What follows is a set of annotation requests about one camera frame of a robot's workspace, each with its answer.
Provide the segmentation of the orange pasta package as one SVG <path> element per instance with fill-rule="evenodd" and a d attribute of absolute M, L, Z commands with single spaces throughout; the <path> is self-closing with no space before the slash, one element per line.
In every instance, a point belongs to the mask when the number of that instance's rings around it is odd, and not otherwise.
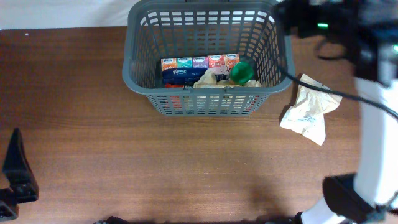
<path fill-rule="evenodd" d="M 214 89 L 174 88 L 170 95 L 157 99 L 166 115 L 246 116 L 255 112 L 268 98 L 256 88 L 224 87 Z"/>

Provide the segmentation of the blue tissue box pack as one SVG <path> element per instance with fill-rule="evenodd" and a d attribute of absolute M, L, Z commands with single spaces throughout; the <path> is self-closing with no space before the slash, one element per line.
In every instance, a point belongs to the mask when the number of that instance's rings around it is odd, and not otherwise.
<path fill-rule="evenodd" d="M 232 68 L 240 62 L 239 54 L 201 57 L 164 58 L 160 60 L 164 84 L 190 85 L 210 70 L 217 81 L 228 80 Z"/>

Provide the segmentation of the beige snack bag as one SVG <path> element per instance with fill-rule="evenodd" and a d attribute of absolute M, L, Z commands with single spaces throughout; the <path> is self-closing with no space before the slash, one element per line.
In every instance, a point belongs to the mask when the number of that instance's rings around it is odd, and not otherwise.
<path fill-rule="evenodd" d="M 235 88 L 235 87 L 246 87 L 246 88 L 260 88 L 262 85 L 259 81 L 249 80 L 243 85 L 238 85 L 231 80 L 220 80 L 216 79 L 216 75 L 213 71 L 208 69 L 200 79 L 193 84 L 194 89 L 224 89 L 224 88 Z"/>

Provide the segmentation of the green lid spice jar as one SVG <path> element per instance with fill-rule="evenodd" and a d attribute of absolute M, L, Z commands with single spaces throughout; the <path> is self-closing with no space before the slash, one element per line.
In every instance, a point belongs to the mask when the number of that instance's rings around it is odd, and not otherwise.
<path fill-rule="evenodd" d="M 237 63 L 229 73 L 229 79 L 237 85 L 244 85 L 254 77 L 252 66 L 246 62 Z"/>

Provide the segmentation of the grey plastic laundry basket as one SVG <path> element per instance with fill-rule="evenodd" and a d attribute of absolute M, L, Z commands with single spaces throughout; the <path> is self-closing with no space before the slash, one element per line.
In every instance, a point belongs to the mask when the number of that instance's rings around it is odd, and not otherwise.
<path fill-rule="evenodd" d="M 170 95 L 160 60 L 237 53 L 270 96 L 291 85 L 292 45 L 274 14 L 275 1 L 139 1 L 129 11 L 123 80 L 160 109 Z"/>

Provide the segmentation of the cream paper pouch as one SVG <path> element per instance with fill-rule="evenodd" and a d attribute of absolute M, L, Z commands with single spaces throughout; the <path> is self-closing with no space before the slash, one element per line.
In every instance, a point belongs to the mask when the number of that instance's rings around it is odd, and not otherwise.
<path fill-rule="evenodd" d="M 336 110 L 342 97 L 299 85 L 295 104 L 283 116 L 280 127 L 292 130 L 321 146 L 326 138 L 324 115 Z"/>

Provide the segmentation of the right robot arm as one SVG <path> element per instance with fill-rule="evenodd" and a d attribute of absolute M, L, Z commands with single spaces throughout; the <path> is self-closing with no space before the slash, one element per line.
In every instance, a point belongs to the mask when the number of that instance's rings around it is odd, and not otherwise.
<path fill-rule="evenodd" d="M 358 171 L 323 180 L 323 198 L 291 223 L 376 223 L 397 213 L 397 2 L 282 1 L 284 32 L 331 35 L 356 67 L 361 109 Z"/>

